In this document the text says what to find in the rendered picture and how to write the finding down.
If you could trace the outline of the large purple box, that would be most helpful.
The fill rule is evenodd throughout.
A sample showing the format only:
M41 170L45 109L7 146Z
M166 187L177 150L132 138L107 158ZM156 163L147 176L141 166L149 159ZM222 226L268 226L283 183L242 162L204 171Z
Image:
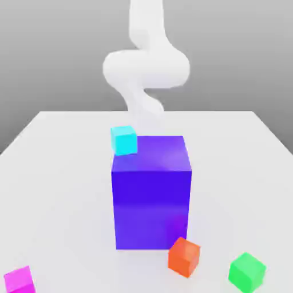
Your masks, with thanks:
M112 171L118 250L168 250L187 236L192 168L183 136L140 136Z

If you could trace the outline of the small green cube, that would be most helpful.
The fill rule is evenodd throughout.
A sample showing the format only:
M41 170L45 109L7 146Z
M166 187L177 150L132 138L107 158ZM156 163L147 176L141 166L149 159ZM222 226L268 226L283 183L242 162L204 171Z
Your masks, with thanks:
M244 252L231 263L228 280L242 293L253 293L262 285L266 269L261 261Z

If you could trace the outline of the small magenta cube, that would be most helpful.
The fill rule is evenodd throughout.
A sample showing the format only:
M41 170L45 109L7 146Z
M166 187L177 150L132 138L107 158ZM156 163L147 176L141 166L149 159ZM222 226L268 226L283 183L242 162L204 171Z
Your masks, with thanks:
M30 267L4 274L6 293L36 293Z

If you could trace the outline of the small cyan cube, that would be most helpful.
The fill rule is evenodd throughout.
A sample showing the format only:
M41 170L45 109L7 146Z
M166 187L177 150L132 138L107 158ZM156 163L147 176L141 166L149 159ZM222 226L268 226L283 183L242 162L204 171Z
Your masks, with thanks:
M110 129L111 145L116 156L137 153L137 134L130 126L116 126Z

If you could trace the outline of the small orange cube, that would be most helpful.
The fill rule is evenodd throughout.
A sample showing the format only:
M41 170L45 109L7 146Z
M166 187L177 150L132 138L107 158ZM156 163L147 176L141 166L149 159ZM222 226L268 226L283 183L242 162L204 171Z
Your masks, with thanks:
M188 278L199 263L201 247L179 237L168 252L168 268Z

